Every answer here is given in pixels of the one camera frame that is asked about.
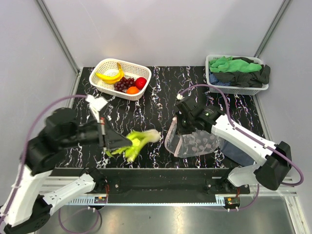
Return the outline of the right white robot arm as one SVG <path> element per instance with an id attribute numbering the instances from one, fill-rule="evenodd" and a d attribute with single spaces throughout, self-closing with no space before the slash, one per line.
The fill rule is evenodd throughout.
<path id="1" fill-rule="evenodd" d="M 176 102 L 179 111 L 177 134 L 192 134 L 202 130 L 242 150 L 254 160 L 253 165 L 230 169 L 221 181 L 226 193 L 233 193 L 245 184 L 261 184 L 276 191 L 291 169 L 290 145 L 281 141 L 276 144 L 266 140 L 236 122 L 231 122 L 224 111 L 217 106 L 202 106 L 190 97 Z"/>

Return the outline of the fake red apple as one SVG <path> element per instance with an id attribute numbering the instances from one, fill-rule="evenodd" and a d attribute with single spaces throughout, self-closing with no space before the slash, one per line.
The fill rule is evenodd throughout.
<path id="1" fill-rule="evenodd" d="M 139 77 L 135 80 L 135 87 L 139 90 L 142 90 L 147 83 L 147 79 L 144 77 Z"/>

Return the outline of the fake green celery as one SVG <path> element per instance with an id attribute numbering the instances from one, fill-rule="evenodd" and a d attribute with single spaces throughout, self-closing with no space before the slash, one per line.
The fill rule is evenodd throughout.
<path id="1" fill-rule="evenodd" d="M 146 144 L 156 143 L 160 140 L 160 133 L 156 129 L 150 129 L 143 132 L 131 131 L 126 138 L 131 141 L 131 146 L 122 147 L 112 152 L 106 151 L 105 153 L 109 157 L 124 154 L 127 162 L 133 162 Z"/>

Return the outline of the clear zip top bag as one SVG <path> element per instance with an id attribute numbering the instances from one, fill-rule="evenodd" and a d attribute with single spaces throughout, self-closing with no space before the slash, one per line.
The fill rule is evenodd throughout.
<path id="1" fill-rule="evenodd" d="M 174 157 L 187 158 L 212 153 L 219 146 L 223 146 L 224 140 L 206 131 L 196 130 L 187 135 L 177 134 L 177 117 L 173 118 L 164 146 Z"/>

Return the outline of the fake purple grapes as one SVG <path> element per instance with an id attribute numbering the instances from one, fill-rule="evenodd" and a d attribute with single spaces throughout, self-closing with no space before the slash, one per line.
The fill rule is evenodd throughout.
<path id="1" fill-rule="evenodd" d="M 126 92 L 130 87 L 134 86 L 134 78 L 122 77 L 120 81 L 114 84 L 114 90 L 118 92 Z"/>

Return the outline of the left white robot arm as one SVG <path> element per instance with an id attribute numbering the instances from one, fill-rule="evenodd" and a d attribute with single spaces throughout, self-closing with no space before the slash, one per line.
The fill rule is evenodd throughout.
<path id="1" fill-rule="evenodd" d="M 106 118 L 79 124 L 76 112 L 59 108 L 45 120 L 45 127 L 27 141 L 20 184 L 13 199 L 1 208 L 5 234 L 29 234 L 44 226 L 62 206 L 85 193 L 102 193 L 107 186 L 106 176 L 98 169 L 88 169 L 77 180 L 41 195 L 40 189 L 54 170 L 65 150 L 77 146 L 98 145 L 107 150 L 129 147 L 132 142 L 115 131 Z"/>

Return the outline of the fake yellow banana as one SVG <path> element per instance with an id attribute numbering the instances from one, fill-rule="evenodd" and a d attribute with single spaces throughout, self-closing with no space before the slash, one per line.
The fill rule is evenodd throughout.
<path id="1" fill-rule="evenodd" d="M 109 62 L 99 68 L 96 76 L 104 83 L 115 84 L 124 77 L 124 71 L 119 62 Z"/>

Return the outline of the fake orange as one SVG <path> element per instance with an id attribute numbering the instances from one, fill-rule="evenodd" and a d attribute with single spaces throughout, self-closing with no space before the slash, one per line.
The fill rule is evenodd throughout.
<path id="1" fill-rule="evenodd" d="M 128 89 L 127 89 L 127 94 L 130 94 L 130 95 L 135 95 L 135 94 L 137 94 L 137 93 L 139 93 L 140 92 L 140 90 L 137 88 L 137 87 L 135 87 L 135 86 L 132 86 L 132 87 L 129 87 Z"/>

